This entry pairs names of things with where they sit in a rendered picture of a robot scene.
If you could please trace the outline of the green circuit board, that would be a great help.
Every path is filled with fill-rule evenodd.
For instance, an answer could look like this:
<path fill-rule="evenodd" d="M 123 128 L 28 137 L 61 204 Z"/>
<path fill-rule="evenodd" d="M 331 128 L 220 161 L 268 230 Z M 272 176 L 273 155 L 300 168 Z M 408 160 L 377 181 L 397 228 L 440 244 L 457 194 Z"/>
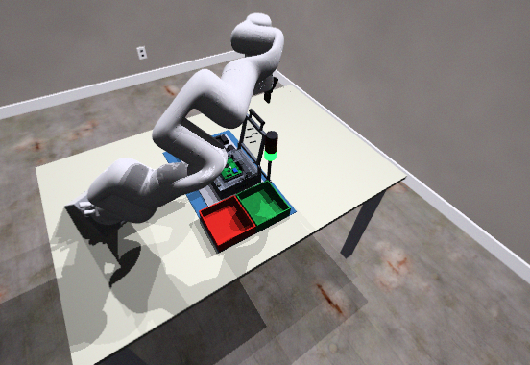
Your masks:
<path fill-rule="evenodd" d="M 223 177 L 225 179 L 228 179 L 232 176 L 235 176 L 237 174 L 240 174 L 242 173 L 240 171 L 240 169 L 237 167 L 237 165 L 234 163 L 234 161 L 231 159 L 230 156 L 228 156 L 228 162 L 227 162 L 227 165 L 225 167 L 225 169 L 223 170 L 223 172 L 221 173 L 223 175 Z"/>

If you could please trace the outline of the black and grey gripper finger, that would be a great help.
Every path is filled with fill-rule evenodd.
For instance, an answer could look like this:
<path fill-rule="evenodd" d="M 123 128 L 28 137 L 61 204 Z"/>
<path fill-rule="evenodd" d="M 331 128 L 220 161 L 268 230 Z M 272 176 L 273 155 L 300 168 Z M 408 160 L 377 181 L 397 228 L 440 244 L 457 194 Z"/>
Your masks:
<path fill-rule="evenodd" d="M 278 78 L 273 76 L 273 87 L 271 90 L 264 92 L 264 100 L 269 104 L 271 100 L 271 93 L 273 92 L 273 89 L 276 87 L 276 84 L 278 82 Z"/>

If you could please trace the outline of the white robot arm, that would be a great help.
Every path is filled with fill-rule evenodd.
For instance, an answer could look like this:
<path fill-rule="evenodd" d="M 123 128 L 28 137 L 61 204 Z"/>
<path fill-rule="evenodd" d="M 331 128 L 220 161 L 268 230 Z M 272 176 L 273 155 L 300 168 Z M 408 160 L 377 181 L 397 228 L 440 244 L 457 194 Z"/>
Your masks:
<path fill-rule="evenodd" d="M 207 69 L 195 73 L 153 129 L 156 146 L 183 162 L 154 170 L 132 158 L 118 159 L 91 184 L 89 202 L 79 203 L 79 208 L 88 207 L 84 215 L 103 225 L 143 223 L 157 208 L 218 178 L 228 162 L 226 149 L 185 116 L 196 109 L 223 128 L 241 126 L 255 84 L 278 67 L 284 36 L 272 28 L 269 16 L 254 13 L 235 27 L 230 43 L 245 58 L 229 62 L 221 79 Z"/>

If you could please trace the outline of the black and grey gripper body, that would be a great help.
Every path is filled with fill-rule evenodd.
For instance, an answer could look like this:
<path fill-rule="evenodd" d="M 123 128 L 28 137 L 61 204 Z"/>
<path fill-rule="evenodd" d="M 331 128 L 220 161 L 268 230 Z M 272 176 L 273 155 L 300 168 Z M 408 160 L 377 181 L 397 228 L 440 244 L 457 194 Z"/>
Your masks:
<path fill-rule="evenodd" d="M 271 74 L 265 80 L 255 84 L 253 95 L 268 91 L 272 89 L 272 87 L 273 87 L 273 74 Z"/>

